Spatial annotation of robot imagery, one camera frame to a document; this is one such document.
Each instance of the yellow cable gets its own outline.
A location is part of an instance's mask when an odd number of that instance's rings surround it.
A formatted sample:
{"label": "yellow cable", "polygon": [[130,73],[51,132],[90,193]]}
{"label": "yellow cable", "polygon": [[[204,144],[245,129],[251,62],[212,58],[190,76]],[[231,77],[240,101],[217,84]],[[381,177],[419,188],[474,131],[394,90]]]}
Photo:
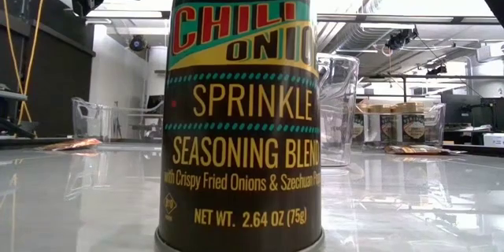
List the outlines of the yellow cable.
{"label": "yellow cable", "polygon": [[[33,46],[31,47],[31,56],[30,56],[30,61],[28,63],[28,74],[26,75],[26,82],[24,83],[23,95],[26,95],[28,93],[28,87],[30,85],[30,77],[32,75],[33,58],[35,57],[35,48],[37,47],[37,39],[38,39],[38,35],[39,35],[40,17],[42,16],[43,3],[44,3],[44,0],[40,0],[39,12],[37,14],[37,22],[35,24],[35,34],[34,34],[34,38],[33,38]],[[23,119],[24,108],[22,107],[22,105],[26,105],[26,102],[21,103],[21,113],[20,113],[19,119],[17,120],[18,124]]]}
{"label": "yellow cable", "polygon": [[[3,0],[3,8],[4,12],[6,14],[6,24],[7,24],[7,37],[9,39],[9,47],[10,47],[10,54],[12,55],[13,58],[13,63],[14,63],[14,71],[16,72],[16,78],[17,78],[17,86],[19,87],[19,90],[21,94],[23,94],[23,84],[21,83],[21,77],[20,77],[20,72],[17,67],[17,59],[16,59],[16,52],[14,51],[14,44],[13,44],[13,37],[10,31],[10,19],[9,19],[9,8],[7,6],[7,0]],[[32,122],[32,116],[30,115],[30,112],[28,111],[28,107],[26,104],[21,104],[21,108],[26,109],[26,114],[28,115],[28,120]]]}

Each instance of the small packet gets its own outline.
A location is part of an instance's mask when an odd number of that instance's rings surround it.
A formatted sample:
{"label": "small packet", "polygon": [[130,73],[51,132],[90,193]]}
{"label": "small packet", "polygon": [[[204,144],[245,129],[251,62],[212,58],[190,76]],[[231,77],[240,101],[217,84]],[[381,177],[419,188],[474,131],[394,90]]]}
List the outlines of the small packet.
{"label": "small packet", "polygon": [[52,145],[41,146],[36,148],[37,150],[80,150],[87,149],[96,145],[101,144],[97,139],[79,139],[63,143],[55,143]]}
{"label": "small packet", "polygon": [[449,155],[449,154],[463,154],[463,151],[455,151],[442,149],[434,146],[427,145],[414,145],[414,146],[386,146],[385,153],[387,154],[423,154],[423,155]]}

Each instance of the small logo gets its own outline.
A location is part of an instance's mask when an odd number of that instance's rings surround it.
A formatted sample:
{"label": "small logo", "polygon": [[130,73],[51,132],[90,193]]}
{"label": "small logo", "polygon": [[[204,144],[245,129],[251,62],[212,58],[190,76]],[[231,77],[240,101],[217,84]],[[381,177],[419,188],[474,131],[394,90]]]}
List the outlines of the small logo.
{"label": "small logo", "polygon": [[170,193],[168,193],[165,197],[165,210],[168,215],[170,215],[176,209],[175,199],[172,197]]}

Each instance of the reflective countertop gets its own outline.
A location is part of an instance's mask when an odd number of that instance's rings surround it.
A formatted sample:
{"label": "reflective countertop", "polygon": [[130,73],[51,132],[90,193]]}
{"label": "reflective countertop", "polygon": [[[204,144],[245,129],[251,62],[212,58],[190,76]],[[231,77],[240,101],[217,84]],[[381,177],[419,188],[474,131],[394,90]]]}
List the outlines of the reflective countertop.
{"label": "reflective countertop", "polygon": [[[154,251],[161,149],[0,151],[1,252]],[[354,154],[324,168],[325,251],[504,251],[504,159]]]}

